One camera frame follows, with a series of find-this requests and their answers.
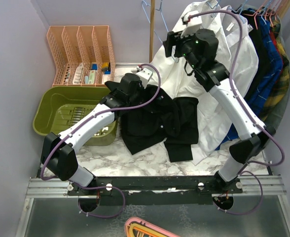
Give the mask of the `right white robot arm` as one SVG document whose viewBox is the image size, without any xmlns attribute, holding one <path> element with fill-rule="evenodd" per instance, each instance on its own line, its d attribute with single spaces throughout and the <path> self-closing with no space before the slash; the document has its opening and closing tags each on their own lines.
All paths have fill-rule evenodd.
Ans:
<svg viewBox="0 0 290 237">
<path fill-rule="evenodd" d="M 228 160 L 215 173 L 212 181 L 214 190 L 225 193 L 240 170 L 246 167 L 250 158 L 263 150 L 276 130 L 266 126 L 253 113 L 234 82 L 229 80 L 226 67 L 215 59 L 218 39 L 212 30 L 199 29 L 191 35 L 171 31 L 163 46 L 166 57 L 185 59 L 185 64 L 192 68 L 191 74 L 218 101 L 237 130 L 240 141 L 230 146 Z"/>
</svg>

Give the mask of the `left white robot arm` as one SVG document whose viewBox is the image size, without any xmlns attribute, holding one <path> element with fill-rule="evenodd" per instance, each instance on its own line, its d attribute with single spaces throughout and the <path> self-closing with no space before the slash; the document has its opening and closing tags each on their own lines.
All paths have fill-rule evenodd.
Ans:
<svg viewBox="0 0 290 237">
<path fill-rule="evenodd" d="M 78 164 L 76 154 L 93 135 L 126 113 L 128 107 L 140 105 L 142 92 L 152 75 L 152 71 L 143 69 L 135 74 L 126 73 L 120 82 L 106 81 L 110 92 L 93 111 L 67 130 L 46 135 L 41 153 L 42 168 L 48 168 L 62 181 L 79 184 L 86 195 L 94 193 L 95 175 Z"/>
</svg>

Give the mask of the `light blue hanger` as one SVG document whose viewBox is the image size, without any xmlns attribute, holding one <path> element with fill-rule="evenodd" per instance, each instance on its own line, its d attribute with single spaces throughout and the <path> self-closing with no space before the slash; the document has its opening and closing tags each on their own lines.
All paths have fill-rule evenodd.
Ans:
<svg viewBox="0 0 290 237">
<path fill-rule="evenodd" d="M 155 16 L 154 16 L 154 43 L 153 43 L 153 59 L 162 41 L 166 39 L 166 34 L 171 31 L 178 20 L 179 14 L 182 12 L 179 0 L 156 0 Z M 145 59 L 149 62 L 149 36 L 150 36 L 150 0 L 141 1 L 140 13 L 142 30 L 141 39 L 142 46 L 145 49 Z"/>
</svg>

